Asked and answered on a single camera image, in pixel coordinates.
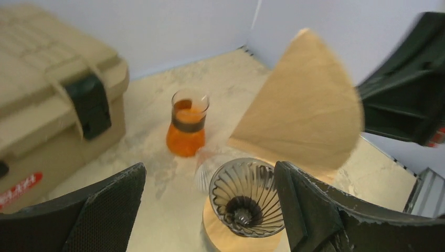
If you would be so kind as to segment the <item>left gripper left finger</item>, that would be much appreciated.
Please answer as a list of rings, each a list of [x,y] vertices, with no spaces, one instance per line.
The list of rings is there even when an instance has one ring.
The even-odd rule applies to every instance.
[[[1,214],[1,251],[126,251],[146,180],[143,163],[52,200]]]

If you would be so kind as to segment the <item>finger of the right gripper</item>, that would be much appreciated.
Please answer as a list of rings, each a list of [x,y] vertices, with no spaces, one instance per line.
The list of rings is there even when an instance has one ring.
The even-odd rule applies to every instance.
[[[421,146],[444,143],[444,13],[422,12],[357,86],[365,132]]]

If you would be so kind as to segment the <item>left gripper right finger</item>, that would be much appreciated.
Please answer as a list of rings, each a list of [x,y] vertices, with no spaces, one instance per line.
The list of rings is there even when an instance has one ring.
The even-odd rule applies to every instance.
[[[444,251],[444,219],[390,210],[289,162],[274,167],[291,251]]]

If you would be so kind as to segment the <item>smoky glass dripper cone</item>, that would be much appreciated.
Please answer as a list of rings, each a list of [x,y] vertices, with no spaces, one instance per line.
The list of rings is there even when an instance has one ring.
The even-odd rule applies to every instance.
[[[264,238],[284,229],[273,165],[245,157],[228,161],[209,183],[211,207],[231,232]]]

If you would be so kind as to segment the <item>wooden ring holder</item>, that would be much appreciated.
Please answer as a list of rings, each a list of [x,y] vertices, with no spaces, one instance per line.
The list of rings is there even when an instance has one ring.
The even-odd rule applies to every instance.
[[[285,230],[265,238],[234,234],[218,219],[209,199],[205,200],[202,217],[203,237],[211,251],[290,251]]]

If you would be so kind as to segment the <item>brown paper coffee filter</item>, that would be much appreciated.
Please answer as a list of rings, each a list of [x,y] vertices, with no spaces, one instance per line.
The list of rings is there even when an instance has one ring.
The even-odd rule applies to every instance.
[[[337,55],[300,30],[228,143],[268,161],[290,161],[320,176],[336,173],[364,127],[363,106]]]

